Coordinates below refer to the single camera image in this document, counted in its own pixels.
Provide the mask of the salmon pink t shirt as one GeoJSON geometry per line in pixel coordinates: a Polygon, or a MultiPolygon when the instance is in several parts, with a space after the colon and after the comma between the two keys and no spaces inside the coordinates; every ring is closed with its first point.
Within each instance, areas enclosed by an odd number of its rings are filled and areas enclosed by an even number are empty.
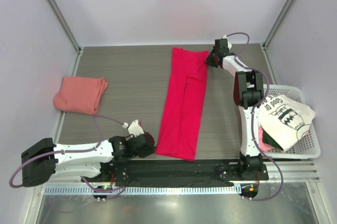
{"type": "Polygon", "coordinates": [[[96,115],[107,87],[108,82],[104,78],[64,77],[59,92],[53,98],[53,105],[63,112],[96,115]]]}

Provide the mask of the right aluminium frame post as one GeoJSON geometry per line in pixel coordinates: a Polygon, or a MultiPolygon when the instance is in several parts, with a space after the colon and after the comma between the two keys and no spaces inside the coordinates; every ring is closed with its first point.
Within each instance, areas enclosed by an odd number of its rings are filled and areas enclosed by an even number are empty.
{"type": "Polygon", "coordinates": [[[278,14],[270,32],[268,33],[264,43],[262,44],[263,50],[267,50],[268,46],[270,45],[272,39],[280,29],[281,25],[283,24],[284,20],[286,19],[288,13],[290,12],[291,8],[293,7],[296,0],[286,0],[280,13],[278,14]]]}

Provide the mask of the aluminium front rail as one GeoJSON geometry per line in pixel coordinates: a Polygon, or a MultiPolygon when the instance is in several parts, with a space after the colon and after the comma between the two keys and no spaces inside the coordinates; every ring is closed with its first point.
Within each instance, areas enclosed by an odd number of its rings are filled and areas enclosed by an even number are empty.
{"type": "MultiPolygon", "coordinates": [[[[269,181],[281,181],[281,175],[277,167],[267,161],[266,169],[269,174],[269,181]]],[[[282,171],[285,182],[296,181],[319,181],[319,174],[312,161],[279,161],[277,162],[282,171]]],[[[79,176],[51,177],[45,184],[79,184],[79,176]]]]}

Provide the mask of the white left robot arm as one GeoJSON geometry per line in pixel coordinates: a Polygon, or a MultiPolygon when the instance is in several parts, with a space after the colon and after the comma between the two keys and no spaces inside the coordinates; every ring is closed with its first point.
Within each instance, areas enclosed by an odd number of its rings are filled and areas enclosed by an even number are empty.
{"type": "Polygon", "coordinates": [[[114,136],[108,140],[82,145],[54,144],[44,138],[21,154],[23,187],[35,187],[53,178],[85,177],[107,181],[111,162],[124,162],[134,157],[145,158],[155,152],[155,141],[145,132],[129,138],[114,136]]]}

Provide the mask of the white printed t shirt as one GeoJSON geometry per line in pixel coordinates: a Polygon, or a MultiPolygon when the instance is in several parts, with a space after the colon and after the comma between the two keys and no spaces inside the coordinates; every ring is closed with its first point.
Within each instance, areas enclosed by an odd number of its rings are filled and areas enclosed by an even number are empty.
{"type": "Polygon", "coordinates": [[[314,118],[315,112],[308,105],[281,94],[268,95],[259,110],[260,125],[283,152],[309,132],[314,118]]]}

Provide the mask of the aluminium frame post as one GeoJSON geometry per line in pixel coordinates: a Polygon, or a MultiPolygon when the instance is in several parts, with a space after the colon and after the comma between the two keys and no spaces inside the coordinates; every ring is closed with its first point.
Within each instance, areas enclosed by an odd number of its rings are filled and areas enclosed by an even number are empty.
{"type": "Polygon", "coordinates": [[[75,51],[79,54],[81,52],[81,47],[76,41],[76,38],[74,37],[68,23],[66,22],[60,8],[58,7],[56,0],[46,0],[46,1],[48,5],[50,6],[52,12],[54,13],[55,18],[59,22],[61,28],[63,29],[65,35],[67,36],[68,40],[74,47],[75,51]]]}
{"type": "Polygon", "coordinates": [[[262,44],[263,50],[267,50],[268,46],[270,45],[272,39],[280,29],[281,25],[283,24],[284,20],[286,19],[288,13],[290,12],[291,8],[293,7],[296,0],[286,0],[280,13],[278,14],[270,32],[268,33],[264,43],[262,44]]]}

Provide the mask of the bright pink t shirt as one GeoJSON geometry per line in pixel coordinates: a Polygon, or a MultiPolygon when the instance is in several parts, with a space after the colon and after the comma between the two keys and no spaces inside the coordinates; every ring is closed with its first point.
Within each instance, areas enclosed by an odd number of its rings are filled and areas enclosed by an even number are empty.
{"type": "Polygon", "coordinates": [[[174,47],[156,154],[194,161],[207,84],[209,52],[174,47]]]}

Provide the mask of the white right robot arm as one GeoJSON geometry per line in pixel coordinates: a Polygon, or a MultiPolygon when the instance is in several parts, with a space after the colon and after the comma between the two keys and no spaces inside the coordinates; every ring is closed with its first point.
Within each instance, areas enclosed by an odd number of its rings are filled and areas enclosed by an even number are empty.
{"type": "Polygon", "coordinates": [[[215,40],[205,62],[208,66],[222,68],[234,77],[233,99],[237,105],[242,129],[240,157],[234,171],[242,179],[253,179],[262,172],[263,156],[259,146],[259,106],[264,97],[263,75],[246,66],[231,52],[227,36],[215,40]]]}

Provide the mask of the dark green garment in basket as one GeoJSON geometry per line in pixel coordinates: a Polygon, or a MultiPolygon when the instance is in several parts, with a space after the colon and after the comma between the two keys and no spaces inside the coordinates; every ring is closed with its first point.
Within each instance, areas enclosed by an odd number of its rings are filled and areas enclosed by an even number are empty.
{"type": "Polygon", "coordinates": [[[263,132],[262,141],[264,144],[268,144],[273,148],[279,149],[280,151],[284,150],[266,131],[263,132]]]}

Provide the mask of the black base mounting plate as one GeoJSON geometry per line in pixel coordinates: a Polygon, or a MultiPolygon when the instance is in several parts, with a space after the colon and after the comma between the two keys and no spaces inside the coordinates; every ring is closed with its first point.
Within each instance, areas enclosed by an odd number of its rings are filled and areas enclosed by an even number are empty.
{"type": "Polygon", "coordinates": [[[260,171],[241,171],[237,159],[129,160],[101,164],[101,173],[89,182],[114,181],[116,186],[140,188],[215,188],[235,182],[267,181],[266,165],[260,171]]]}

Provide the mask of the left aluminium frame post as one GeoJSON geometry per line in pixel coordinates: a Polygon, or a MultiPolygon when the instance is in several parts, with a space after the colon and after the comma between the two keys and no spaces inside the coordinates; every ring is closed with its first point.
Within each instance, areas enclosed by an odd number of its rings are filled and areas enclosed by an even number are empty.
{"type": "Polygon", "coordinates": [[[61,28],[63,29],[65,35],[67,36],[68,40],[74,47],[75,51],[79,54],[81,52],[81,47],[76,41],[76,38],[74,37],[68,23],[66,22],[60,8],[58,7],[56,0],[46,0],[46,1],[48,5],[50,6],[52,12],[54,13],[55,18],[59,22],[61,28]]]}

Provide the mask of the white perforated plastic basket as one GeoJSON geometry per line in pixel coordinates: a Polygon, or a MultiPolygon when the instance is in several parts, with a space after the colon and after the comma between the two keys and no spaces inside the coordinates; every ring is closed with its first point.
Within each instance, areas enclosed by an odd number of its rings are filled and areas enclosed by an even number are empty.
{"type": "MultiPolygon", "coordinates": [[[[264,90],[268,92],[268,95],[286,95],[288,98],[306,105],[301,90],[296,87],[285,85],[264,85],[264,90]]],[[[275,159],[312,159],[319,157],[321,154],[321,149],[315,133],[313,121],[311,123],[309,132],[288,151],[283,152],[279,149],[273,148],[268,150],[267,154],[268,156],[275,159]]]]}

